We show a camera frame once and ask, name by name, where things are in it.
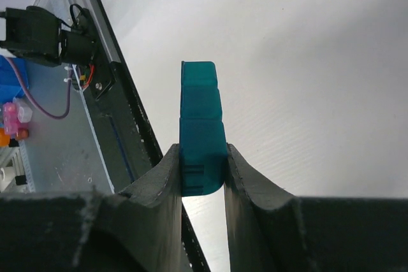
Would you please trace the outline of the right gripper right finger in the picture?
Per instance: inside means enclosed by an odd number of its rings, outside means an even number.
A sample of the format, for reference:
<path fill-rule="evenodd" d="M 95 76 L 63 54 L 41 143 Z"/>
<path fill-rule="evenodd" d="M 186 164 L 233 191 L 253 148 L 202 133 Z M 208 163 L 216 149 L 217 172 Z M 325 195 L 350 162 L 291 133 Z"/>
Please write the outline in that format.
<path fill-rule="evenodd" d="M 228 147 L 232 271 L 406 271 L 407 200 L 294 196 Z"/>

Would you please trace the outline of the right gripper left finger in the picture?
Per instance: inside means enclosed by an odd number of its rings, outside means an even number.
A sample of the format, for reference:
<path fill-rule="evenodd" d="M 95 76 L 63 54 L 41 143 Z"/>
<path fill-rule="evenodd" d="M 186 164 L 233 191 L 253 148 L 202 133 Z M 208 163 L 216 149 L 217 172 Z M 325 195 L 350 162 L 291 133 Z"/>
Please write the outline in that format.
<path fill-rule="evenodd" d="M 178 271 L 179 146 L 122 191 L 1 195 L 2 271 Z"/>

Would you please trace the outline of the teal weekly pill organizer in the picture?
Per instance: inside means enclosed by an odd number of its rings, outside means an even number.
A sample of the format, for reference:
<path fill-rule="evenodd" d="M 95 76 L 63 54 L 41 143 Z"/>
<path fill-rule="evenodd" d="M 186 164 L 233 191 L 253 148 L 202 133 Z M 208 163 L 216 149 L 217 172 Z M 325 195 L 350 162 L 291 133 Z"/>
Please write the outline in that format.
<path fill-rule="evenodd" d="M 182 195 L 205 196 L 222 187 L 228 164 L 215 64 L 183 61 L 180 85 Z"/>

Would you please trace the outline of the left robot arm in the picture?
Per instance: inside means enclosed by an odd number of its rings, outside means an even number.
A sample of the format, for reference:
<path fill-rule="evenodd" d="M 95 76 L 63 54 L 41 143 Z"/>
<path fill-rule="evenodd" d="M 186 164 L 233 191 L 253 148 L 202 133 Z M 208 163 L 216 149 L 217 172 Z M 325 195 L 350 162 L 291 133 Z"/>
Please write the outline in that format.
<path fill-rule="evenodd" d="M 26 9 L 6 8 L 6 38 L 1 48 L 15 57 L 55 67 L 62 63 L 88 65 L 96 52 L 96 39 L 89 32 L 89 22 L 75 20 L 68 25 L 39 6 Z"/>

